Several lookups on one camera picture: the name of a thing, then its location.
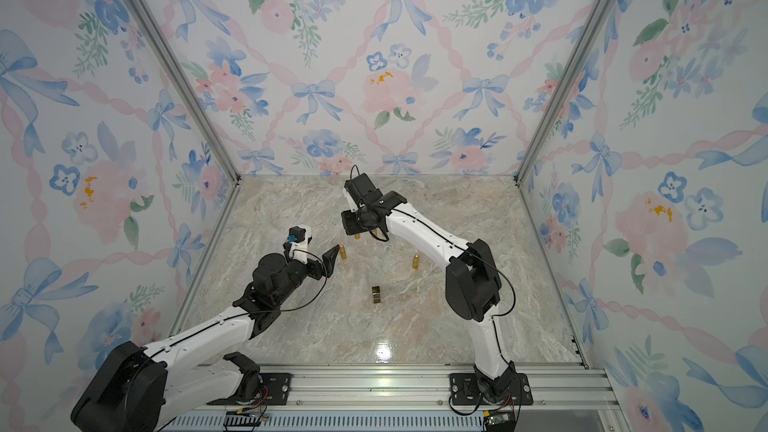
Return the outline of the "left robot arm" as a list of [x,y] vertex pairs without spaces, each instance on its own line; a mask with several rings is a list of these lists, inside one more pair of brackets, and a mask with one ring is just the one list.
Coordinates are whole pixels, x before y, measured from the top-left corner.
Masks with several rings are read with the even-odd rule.
[[265,332],[308,279],[327,281],[339,255],[291,243],[263,256],[243,295],[213,318],[167,339],[117,346],[73,407],[81,431],[159,431],[178,416],[218,400],[260,402],[259,365],[235,346]]

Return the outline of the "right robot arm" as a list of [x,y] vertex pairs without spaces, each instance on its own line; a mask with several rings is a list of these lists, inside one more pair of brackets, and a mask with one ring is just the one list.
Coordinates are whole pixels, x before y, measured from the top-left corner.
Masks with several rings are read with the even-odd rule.
[[488,244],[448,232],[394,191],[383,194],[373,189],[363,195],[347,182],[344,196],[350,206],[341,213],[346,234],[378,229],[386,238],[394,235],[406,240],[444,269],[446,302],[467,323],[483,398],[490,403],[510,399],[516,370],[507,359],[499,325],[502,273]]

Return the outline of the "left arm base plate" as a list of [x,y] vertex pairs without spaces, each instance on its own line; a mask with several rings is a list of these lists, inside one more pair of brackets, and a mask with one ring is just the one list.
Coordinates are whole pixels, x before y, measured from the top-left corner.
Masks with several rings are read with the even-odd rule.
[[241,379],[232,394],[208,402],[208,405],[284,406],[288,402],[292,378],[290,373],[251,375]]

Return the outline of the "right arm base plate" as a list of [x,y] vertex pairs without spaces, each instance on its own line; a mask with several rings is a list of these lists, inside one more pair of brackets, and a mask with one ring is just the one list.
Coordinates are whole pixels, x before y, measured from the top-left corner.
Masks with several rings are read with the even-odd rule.
[[454,406],[534,403],[528,377],[517,372],[496,379],[478,373],[453,373],[449,375],[449,391]]

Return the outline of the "aluminium front rail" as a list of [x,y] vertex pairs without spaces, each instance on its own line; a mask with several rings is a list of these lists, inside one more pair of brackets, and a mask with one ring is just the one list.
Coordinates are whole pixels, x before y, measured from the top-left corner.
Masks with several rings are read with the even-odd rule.
[[[523,363],[534,403],[508,404],[516,431],[626,431],[604,371],[575,363]],[[454,406],[449,375],[466,364],[271,366],[293,375],[284,406],[200,406],[164,431],[482,431],[482,409]]]

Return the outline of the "left aluminium corner post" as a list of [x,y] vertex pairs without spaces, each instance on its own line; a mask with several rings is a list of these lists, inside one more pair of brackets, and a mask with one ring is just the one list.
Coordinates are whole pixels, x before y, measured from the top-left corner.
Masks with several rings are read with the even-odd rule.
[[237,184],[240,174],[236,171],[234,162],[229,156],[222,141],[214,130],[212,122],[207,118],[193,87],[186,78],[183,68],[173,52],[168,40],[164,37],[160,24],[150,10],[146,0],[125,0],[129,11],[135,16],[137,22],[146,33],[148,43],[155,56],[161,63],[169,82],[176,89],[179,97],[186,106],[195,124],[201,130],[203,138],[208,142],[213,155],[222,165],[227,177]]

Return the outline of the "aluminium corner post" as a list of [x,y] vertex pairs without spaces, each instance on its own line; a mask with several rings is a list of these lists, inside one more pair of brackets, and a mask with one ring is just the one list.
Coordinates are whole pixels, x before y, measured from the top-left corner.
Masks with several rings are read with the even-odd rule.
[[615,0],[597,0],[595,2],[593,9],[584,24],[584,31],[579,40],[575,43],[572,54],[565,64],[562,81],[554,91],[552,100],[545,109],[542,120],[537,126],[532,141],[526,151],[525,159],[520,164],[518,173],[515,176],[517,187],[523,185],[532,174],[537,155],[544,145],[550,128],[557,120],[560,108],[565,103],[565,99],[571,90],[571,87],[576,83],[576,79],[578,78],[596,40],[596,35],[606,21],[606,16],[614,3]]
[[201,130],[203,138],[208,142],[213,155],[222,165],[227,177],[237,184],[240,174],[236,171],[234,162],[229,156],[222,141],[214,130],[212,122],[207,118],[193,87],[186,78],[183,68],[173,52],[168,40],[164,37],[160,24],[150,10],[146,0],[125,0],[129,11],[135,16],[137,22],[146,33],[148,43],[155,56],[161,63],[169,82],[176,89],[179,97],[186,106],[195,124]]

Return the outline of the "right aluminium corner post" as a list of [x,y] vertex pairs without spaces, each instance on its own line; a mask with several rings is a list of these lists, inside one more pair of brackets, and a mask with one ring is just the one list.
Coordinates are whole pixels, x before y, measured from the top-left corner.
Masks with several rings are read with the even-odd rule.
[[542,120],[537,126],[532,141],[526,151],[525,159],[520,164],[518,173],[515,176],[517,187],[523,185],[532,174],[537,155],[544,145],[550,128],[557,120],[560,108],[565,103],[565,99],[571,90],[571,87],[576,83],[576,79],[578,78],[596,40],[596,35],[606,21],[606,16],[614,3],[615,0],[597,0],[595,2],[593,9],[584,24],[584,31],[579,40],[575,43],[572,54],[565,64],[562,81],[554,91],[552,100],[545,109]]

